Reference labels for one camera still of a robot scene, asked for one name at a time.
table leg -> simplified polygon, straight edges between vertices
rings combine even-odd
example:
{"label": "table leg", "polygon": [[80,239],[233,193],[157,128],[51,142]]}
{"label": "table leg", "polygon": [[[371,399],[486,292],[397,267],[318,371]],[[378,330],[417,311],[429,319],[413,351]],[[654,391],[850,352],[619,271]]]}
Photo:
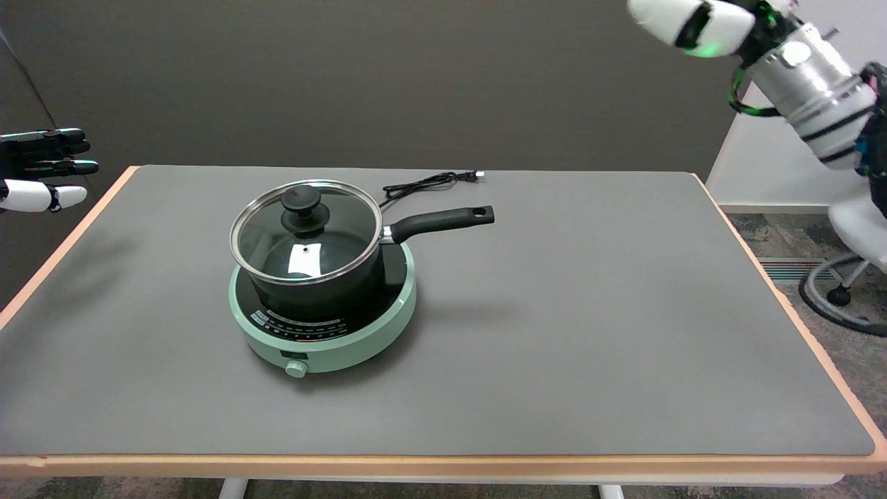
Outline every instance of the table leg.
{"label": "table leg", "polygon": [[600,499],[625,499],[621,485],[598,485]]}
{"label": "table leg", "polygon": [[225,479],[219,499],[243,499],[249,479]]}

carpet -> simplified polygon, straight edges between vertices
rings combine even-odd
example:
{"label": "carpet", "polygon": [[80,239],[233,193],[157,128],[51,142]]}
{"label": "carpet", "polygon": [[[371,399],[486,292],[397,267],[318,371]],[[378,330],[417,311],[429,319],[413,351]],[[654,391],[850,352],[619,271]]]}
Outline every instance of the carpet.
{"label": "carpet", "polygon": [[[847,248],[828,219],[814,215],[737,215],[731,221],[759,257],[833,257]],[[826,349],[882,432],[887,432],[887,339],[823,320],[797,294],[777,285]],[[887,321],[887,276],[872,271],[853,288],[852,310]],[[0,499],[209,499],[220,479],[57,478],[0,480]],[[626,499],[881,499],[887,472],[848,476],[821,488],[624,487]],[[597,487],[431,485],[250,480],[247,499],[592,499]]]}

black saucepan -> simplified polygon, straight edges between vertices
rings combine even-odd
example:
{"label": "black saucepan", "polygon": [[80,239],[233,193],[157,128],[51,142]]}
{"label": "black saucepan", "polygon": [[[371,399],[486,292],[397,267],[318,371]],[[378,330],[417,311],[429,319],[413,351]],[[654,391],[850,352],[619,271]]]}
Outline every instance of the black saucepan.
{"label": "black saucepan", "polygon": [[384,226],[376,201],[358,187],[303,180],[249,203],[231,229],[231,250],[265,306],[308,320],[347,310],[380,285],[380,245],[494,220],[493,208],[483,206]]}

wooden table edge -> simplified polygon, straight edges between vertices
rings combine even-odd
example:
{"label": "wooden table edge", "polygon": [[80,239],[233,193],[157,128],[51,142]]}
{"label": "wooden table edge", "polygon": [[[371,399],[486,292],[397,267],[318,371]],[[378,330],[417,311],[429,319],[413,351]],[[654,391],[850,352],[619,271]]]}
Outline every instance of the wooden table edge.
{"label": "wooden table edge", "polygon": [[[0,329],[25,304],[92,222],[137,171],[130,166],[0,312]],[[875,452],[841,455],[40,455],[0,456],[0,477],[27,476],[355,476],[355,477],[551,477],[711,473],[877,473],[887,469],[887,440],[838,372],[825,349],[773,285],[705,184],[694,175],[736,240],[755,263],[786,314],[865,427]]]}

table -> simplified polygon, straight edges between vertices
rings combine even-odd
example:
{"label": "table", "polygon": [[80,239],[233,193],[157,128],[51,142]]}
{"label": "table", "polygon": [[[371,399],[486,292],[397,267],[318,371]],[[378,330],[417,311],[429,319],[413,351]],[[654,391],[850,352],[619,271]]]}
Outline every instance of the table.
{"label": "table", "polygon": [[298,381],[252,355],[224,300],[238,211],[300,178],[379,195],[431,173],[127,170],[0,314],[0,476],[821,485],[887,469],[887,440],[686,173],[494,171],[414,194],[386,220],[492,204],[497,222],[409,242],[419,303],[394,345]]}

